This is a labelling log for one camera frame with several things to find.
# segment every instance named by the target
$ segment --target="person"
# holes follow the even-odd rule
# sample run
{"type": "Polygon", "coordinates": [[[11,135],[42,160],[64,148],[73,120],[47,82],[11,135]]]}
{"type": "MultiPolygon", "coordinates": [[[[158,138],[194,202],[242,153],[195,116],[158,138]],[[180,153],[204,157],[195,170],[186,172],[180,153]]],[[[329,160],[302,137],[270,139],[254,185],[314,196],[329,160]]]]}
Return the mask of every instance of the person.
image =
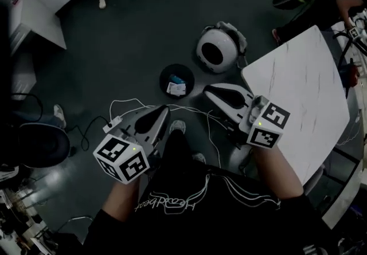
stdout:
{"type": "Polygon", "coordinates": [[[85,254],[337,254],[331,230],[277,147],[254,147],[259,182],[193,159],[185,130],[183,121],[172,123],[161,166],[139,202],[138,179],[113,186],[89,227],[85,254]]]}
{"type": "Polygon", "coordinates": [[[283,27],[272,30],[273,38],[278,45],[289,41],[313,25],[324,31],[343,20],[345,28],[353,26],[349,17],[362,12],[367,0],[315,0],[314,3],[298,18],[293,19],[283,27]]]}

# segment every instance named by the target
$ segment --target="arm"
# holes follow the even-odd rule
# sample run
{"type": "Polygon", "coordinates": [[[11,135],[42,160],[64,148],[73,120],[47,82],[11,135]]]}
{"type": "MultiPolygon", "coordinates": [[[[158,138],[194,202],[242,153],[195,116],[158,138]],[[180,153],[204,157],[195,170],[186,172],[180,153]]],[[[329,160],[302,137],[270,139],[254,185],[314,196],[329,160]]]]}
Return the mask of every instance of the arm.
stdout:
{"type": "Polygon", "coordinates": [[[253,148],[261,180],[279,199],[299,197],[302,184],[277,146],[273,149],[253,148]]]}
{"type": "Polygon", "coordinates": [[[128,185],[116,182],[102,210],[118,221],[126,221],[138,204],[140,178],[128,185]]]}
{"type": "Polygon", "coordinates": [[[363,5],[363,0],[337,0],[337,6],[339,8],[340,15],[347,27],[347,29],[353,28],[349,21],[349,13],[351,7],[363,5]]]}

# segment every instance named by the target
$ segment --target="black oval screen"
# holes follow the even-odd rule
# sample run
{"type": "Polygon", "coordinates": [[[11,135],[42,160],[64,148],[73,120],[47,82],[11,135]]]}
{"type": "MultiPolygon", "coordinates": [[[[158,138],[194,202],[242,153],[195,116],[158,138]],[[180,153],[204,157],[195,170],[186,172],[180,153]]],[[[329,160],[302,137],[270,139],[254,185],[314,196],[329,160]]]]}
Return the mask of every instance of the black oval screen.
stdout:
{"type": "Polygon", "coordinates": [[[223,55],[219,48],[212,43],[204,43],[201,51],[206,58],[213,65],[220,65],[223,62],[223,55]]]}

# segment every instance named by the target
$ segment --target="round white device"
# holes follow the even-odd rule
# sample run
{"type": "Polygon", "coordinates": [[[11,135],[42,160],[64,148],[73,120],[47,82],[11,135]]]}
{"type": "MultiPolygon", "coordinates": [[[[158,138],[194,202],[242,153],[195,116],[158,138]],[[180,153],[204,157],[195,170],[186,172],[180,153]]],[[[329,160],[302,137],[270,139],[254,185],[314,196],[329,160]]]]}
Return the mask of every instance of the round white device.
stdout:
{"type": "Polygon", "coordinates": [[[210,29],[200,38],[196,54],[214,73],[222,73],[231,68],[239,56],[233,39],[219,29],[210,29]]]}

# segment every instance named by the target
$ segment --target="black cable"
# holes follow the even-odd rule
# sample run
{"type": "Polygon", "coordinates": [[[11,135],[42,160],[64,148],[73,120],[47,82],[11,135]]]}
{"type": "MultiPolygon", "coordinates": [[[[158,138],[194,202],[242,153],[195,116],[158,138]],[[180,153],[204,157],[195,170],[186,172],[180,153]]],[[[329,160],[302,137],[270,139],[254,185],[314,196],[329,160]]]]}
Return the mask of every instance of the black cable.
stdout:
{"type": "Polygon", "coordinates": [[[39,117],[37,120],[27,120],[27,121],[29,121],[29,122],[31,122],[31,123],[36,123],[36,122],[40,121],[40,119],[42,118],[42,115],[44,114],[44,106],[42,105],[41,100],[40,100],[36,95],[34,95],[34,94],[30,94],[30,93],[12,93],[11,95],[12,95],[12,96],[13,96],[13,95],[24,95],[24,96],[32,96],[32,97],[36,98],[36,100],[37,100],[37,104],[38,104],[38,106],[39,106],[39,107],[40,107],[40,109],[41,109],[40,117],[39,117]]]}
{"type": "Polygon", "coordinates": [[[90,123],[89,123],[89,125],[88,125],[88,127],[87,127],[87,129],[85,130],[85,132],[84,132],[84,134],[83,134],[83,132],[81,131],[81,129],[80,129],[80,127],[78,126],[78,125],[75,125],[74,127],[72,127],[71,129],[69,129],[69,130],[67,130],[66,131],[66,133],[69,133],[69,132],[71,132],[71,131],[73,131],[73,130],[75,130],[75,129],[78,129],[78,131],[80,132],[80,134],[82,135],[82,139],[81,139],[81,141],[80,141],[80,147],[81,147],[81,149],[83,150],[83,151],[88,151],[89,150],[89,140],[87,139],[87,132],[88,132],[88,130],[89,130],[89,128],[91,127],[91,125],[92,125],[92,123],[94,122],[94,121],[96,121],[97,119],[103,119],[107,124],[109,124],[109,121],[106,119],[106,118],[104,118],[103,116],[101,116],[101,115],[99,115],[99,116],[97,116],[97,117],[95,117],[90,123]],[[83,142],[87,142],[87,146],[86,147],[84,147],[83,146],[83,142]]]}

